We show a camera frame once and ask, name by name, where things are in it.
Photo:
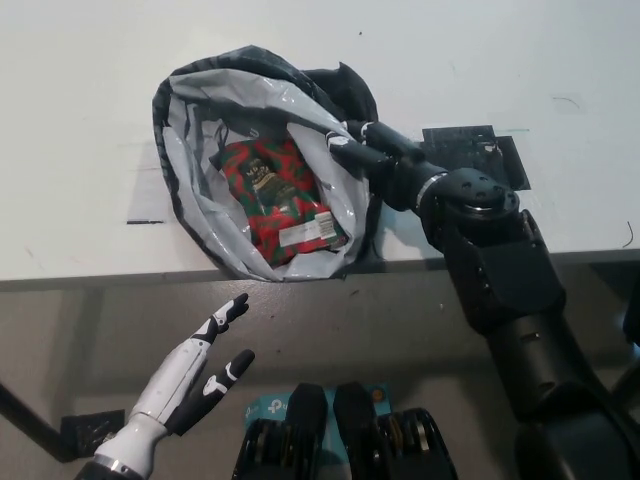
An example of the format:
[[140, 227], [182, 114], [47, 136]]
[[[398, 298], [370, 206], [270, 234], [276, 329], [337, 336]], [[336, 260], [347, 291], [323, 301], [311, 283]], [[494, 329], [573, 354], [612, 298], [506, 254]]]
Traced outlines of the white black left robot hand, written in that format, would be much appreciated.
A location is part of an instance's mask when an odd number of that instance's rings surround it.
[[188, 432], [224, 398], [255, 359], [241, 351], [222, 370], [200, 381], [209, 349], [249, 309], [243, 293], [215, 311], [163, 360], [124, 425], [95, 451], [79, 479], [148, 479], [159, 442]]

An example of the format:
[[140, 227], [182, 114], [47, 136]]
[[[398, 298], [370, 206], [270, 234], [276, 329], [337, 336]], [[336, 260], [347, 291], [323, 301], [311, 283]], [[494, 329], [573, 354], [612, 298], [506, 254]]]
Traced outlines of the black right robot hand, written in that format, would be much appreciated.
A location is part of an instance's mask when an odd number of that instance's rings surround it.
[[325, 135], [333, 159], [370, 192], [397, 210], [417, 210], [426, 191], [447, 174], [431, 164], [418, 144], [382, 122], [346, 123], [346, 134]]

